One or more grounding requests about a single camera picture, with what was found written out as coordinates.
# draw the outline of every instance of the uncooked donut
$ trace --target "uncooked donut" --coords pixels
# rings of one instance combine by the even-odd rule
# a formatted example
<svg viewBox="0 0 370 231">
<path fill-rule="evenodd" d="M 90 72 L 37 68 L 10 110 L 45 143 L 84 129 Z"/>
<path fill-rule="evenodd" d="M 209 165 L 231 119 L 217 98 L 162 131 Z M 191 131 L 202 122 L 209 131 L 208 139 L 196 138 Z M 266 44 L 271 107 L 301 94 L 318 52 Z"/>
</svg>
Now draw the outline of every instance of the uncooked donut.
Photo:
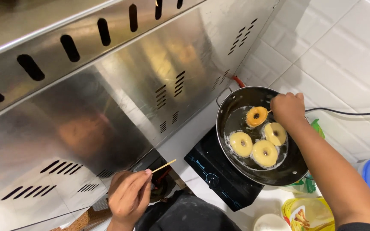
<svg viewBox="0 0 370 231">
<path fill-rule="evenodd" d="M 264 167 L 271 167 L 278 160 L 278 151 L 270 141 L 261 140 L 254 144 L 252 156 L 258 164 Z"/>
<path fill-rule="evenodd" d="M 229 137 L 232 149 L 241 157 L 248 157 L 252 152 L 252 139 L 244 132 L 235 132 Z"/>
<path fill-rule="evenodd" d="M 254 107 L 246 114 L 246 123 L 251 127 L 262 124 L 268 117 L 268 110 L 264 107 Z"/>
<path fill-rule="evenodd" d="M 286 131 L 279 123 L 265 125 L 265 138 L 275 146 L 281 146 L 286 141 Z"/>
</svg>

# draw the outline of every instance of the frying oil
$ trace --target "frying oil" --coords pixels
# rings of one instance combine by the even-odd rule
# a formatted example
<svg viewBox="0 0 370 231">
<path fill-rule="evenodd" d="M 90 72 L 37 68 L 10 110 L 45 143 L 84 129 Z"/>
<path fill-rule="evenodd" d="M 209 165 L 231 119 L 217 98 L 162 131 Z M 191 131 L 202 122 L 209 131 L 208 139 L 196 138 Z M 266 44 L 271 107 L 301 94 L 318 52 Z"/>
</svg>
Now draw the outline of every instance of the frying oil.
<svg viewBox="0 0 370 231">
<path fill-rule="evenodd" d="M 234 110 L 230 115 L 229 118 L 225 122 L 224 128 L 224 137 L 225 137 L 225 144 L 236 160 L 238 160 L 241 164 L 248 167 L 250 170 L 253 171 L 268 171 L 277 168 L 282 164 L 282 162 L 286 158 L 286 154 L 288 151 L 288 139 L 286 139 L 285 144 L 282 146 L 276 146 L 276 150 L 278 152 L 278 160 L 276 164 L 271 167 L 264 167 L 254 159 L 252 153 L 249 157 L 241 157 L 239 156 L 231 147 L 230 136 L 235 132 L 244 132 L 248 134 L 251 139 L 252 143 L 255 144 L 259 140 L 266 140 L 265 138 L 265 125 L 269 123 L 275 122 L 272 114 L 268 114 L 266 120 L 257 127 L 251 127 L 246 124 L 246 114 L 249 112 L 250 109 L 253 107 L 251 106 L 244 106 Z"/>
</svg>

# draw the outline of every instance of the chopstick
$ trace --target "chopstick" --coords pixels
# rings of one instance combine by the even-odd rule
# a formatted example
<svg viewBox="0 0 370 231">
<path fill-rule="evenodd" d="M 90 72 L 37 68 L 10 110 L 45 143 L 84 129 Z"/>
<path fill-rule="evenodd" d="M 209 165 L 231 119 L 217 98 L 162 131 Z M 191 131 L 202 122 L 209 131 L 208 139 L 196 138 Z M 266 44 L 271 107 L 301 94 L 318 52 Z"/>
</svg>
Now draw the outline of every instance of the chopstick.
<svg viewBox="0 0 370 231">
<path fill-rule="evenodd" d="M 176 161 L 176 159 L 175 159 L 175 160 L 173 160 L 173 161 L 171 161 L 171 162 L 169 162 L 169 163 L 167 163 L 167 164 L 162 165 L 161 167 L 159 167 L 159 168 L 155 169 L 154 171 L 152 171 L 152 173 L 154 173 L 154 172 L 156 172 L 156 171 L 158 171 L 158 170 L 160 170 L 160 169 L 163 169 L 164 167 L 166 167 L 166 166 L 168 166 L 168 165 L 172 164 L 172 163 L 173 163 L 173 162 L 175 162 L 175 161 Z"/>
</svg>

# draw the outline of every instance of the cooktop control knob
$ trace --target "cooktop control knob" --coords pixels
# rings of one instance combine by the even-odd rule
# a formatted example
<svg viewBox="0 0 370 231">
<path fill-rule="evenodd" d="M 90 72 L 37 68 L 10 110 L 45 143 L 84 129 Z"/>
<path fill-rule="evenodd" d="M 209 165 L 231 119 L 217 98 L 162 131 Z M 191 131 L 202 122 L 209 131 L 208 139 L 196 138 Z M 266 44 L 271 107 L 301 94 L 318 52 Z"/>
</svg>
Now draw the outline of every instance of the cooktop control knob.
<svg viewBox="0 0 370 231">
<path fill-rule="evenodd" d="M 218 176 L 216 176 L 212 173 L 206 175 L 206 181 L 208 182 L 208 185 L 209 185 L 210 189 L 216 188 L 219 184 Z"/>
</svg>

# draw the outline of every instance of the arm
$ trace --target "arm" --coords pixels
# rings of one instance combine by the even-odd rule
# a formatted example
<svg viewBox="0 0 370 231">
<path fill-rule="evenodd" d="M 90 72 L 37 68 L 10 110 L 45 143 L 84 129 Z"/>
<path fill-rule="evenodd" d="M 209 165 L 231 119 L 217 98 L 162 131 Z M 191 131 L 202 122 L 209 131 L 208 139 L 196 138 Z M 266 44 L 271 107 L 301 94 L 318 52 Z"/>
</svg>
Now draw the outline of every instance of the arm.
<svg viewBox="0 0 370 231">
<path fill-rule="evenodd" d="M 107 231 L 132 231 L 148 207 L 151 197 L 151 170 L 117 173 L 109 187 L 112 219 Z"/>
<path fill-rule="evenodd" d="M 336 226 L 370 223 L 370 189 L 352 167 L 305 119 L 303 94 L 279 94 L 271 101 L 275 119 L 298 145 L 332 210 Z"/>
</svg>

